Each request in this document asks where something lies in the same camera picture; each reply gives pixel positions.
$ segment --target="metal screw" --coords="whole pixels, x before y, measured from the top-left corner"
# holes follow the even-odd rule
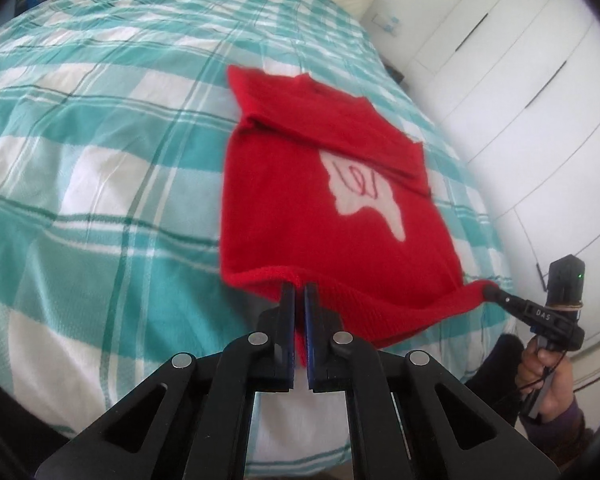
[[[254,332],[249,335],[249,343],[254,346],[264,345],[269,340],[269,336],[264,332]]]
[[[409,354],[409,361],[416,366],[424,366],[429,363],[429,354],[423,352],[422,350],[416,350],[415,352],[411,352]]]
[[[333,334],[333,340],[339,345],[348,345],[353,341],[353,336],[349,332],[344,332],[344,330],[340,330]]]
[[[189,354],[176,354],[171,358],[171,365],[174,368],[186,368],[193,362]]]

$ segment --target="red sweater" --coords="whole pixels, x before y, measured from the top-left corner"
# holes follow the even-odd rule
[[[220,269],[271,300],[316,282],[346,330],[387,346],[482,300],[463,285],[420,143],[365,98],[231,66],[242,118],[224,169]]]

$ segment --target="black cabinet handle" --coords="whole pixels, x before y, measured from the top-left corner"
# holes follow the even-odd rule
[[[475,29],[478,28],[478,27],[480,27],[480,24],[487,18],[488,15],[489,15],[489,13],[487,12],[482,17],[482,19],[478,23],[475,24],[475,27],[472,28],[471,31],[466,35],[466,38],[464,38],[464,40],[462,40],[461,43],[456,47],[456,52],[458,50],[460,50],[460,47],[464,45],[464,42],[469,39],[469,36],[471,36],[475,32]]]
[[[529,108],[529,107],[531,106],[531,103],[532,103],[533,101],[535,101],[535,100],[538,98],[538,96],[539,96],[539,95],[540,95],[540,94],[541,94],[541,93],[544,91],[544,89],[545,89],[545,88],[547,88],[547,87],[549,86],[549,83],[555,79],[555,77],[558,75],[558,72],[560,72],[560,70],[562,70],[562,69],[563,69],[563,67],[564,67],[566,64],[567,64],[567,62],[566,62],[566,60],[565,60],[565,61],[564,61],[564,63],[562,63],[562,64],[560,65],[560,68],[559,68],[558,70],[556,70],[556,71],[555,71],[555,74],[553,74],[553,75],[551,76],[551,78],[549,79],[549,81],[547,81],[546,83],[544,83],[544,86],[542,86],[542,88],[541,88],[541,89],[539,89],[538,93],[537,93],[536,95],[534,95],[533,99],[531,99],[531,101],[529,101],[529,102],[526,104],[526,106],[525,106],[525,110],[526,110],[527,108]]]

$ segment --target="bed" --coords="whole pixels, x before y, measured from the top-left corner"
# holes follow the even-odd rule
[[[511,288],[455,151],[331,0],[51,0],[0,28],[0,386],[72,436],[177,352],[221,351],[269,305],[218,271],[230,64],[367,97],[424,144],[464,280]],[[509,319],[483,304],[391,346],[469,378]],[[256,398],[247,475],[349,459],[343,394]]]

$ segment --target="person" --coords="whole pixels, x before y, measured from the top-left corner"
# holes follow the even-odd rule
[[[522,352],[515,378],[516,386],[525,395],[542,388],[538,381],[545,367],[554,367],[555,375],[550,389],[540,404],[539,416],[531,419],[520,416],[528,439],[545,453],[561,470],[580,456],[593,438],[593,432],[585,425],[584,414],[578,407],[573,393],[573,365],[561,352],[538,351],[538,342],[533,338]]]

